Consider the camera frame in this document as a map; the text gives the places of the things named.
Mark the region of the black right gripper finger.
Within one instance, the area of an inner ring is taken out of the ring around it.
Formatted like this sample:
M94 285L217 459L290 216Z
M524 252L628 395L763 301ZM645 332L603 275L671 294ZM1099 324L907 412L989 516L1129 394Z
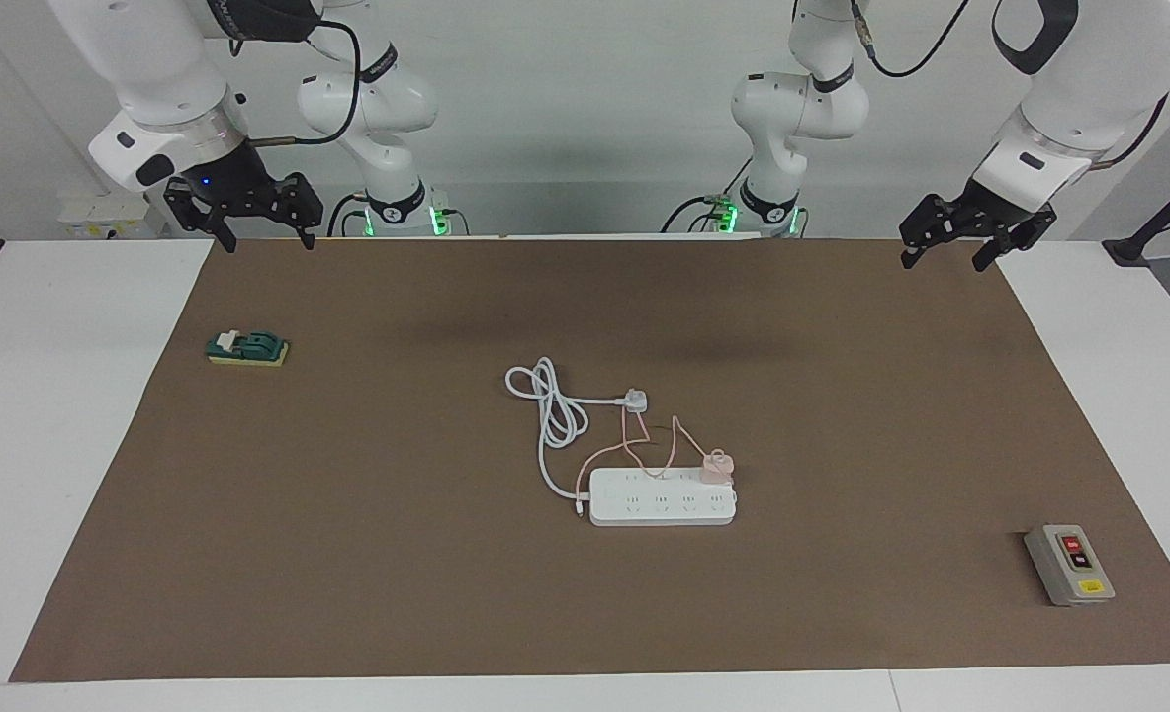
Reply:
M183 180L183 177L168 177L167 185L163 191L164 202L170 212L187 231L204 231L216 240L216 244L223 253L232 255L236 251L238 239L230 231L226 222L226 215L220 207L202 208L199 198L193 193L191 186Z
M273 181L269 220L292 229L304 249L312 251L316 237L312 229L325 217L325 206L314 189L312 182L301 172Z

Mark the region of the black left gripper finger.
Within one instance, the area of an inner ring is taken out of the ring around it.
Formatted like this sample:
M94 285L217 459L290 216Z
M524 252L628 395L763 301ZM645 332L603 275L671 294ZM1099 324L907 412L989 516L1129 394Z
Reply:
M968 224L973 222L973 203L965 200L945 200L936 194L920 199L916 207L899 224L899 234L904 243L901 265L906 270L918 265L928 249L947 244L966 235Z
M984 272L997 258L1009 253L1028 251L1048 229L1049 224L1016 224L1009 230L997 230L973 253L973 270Z

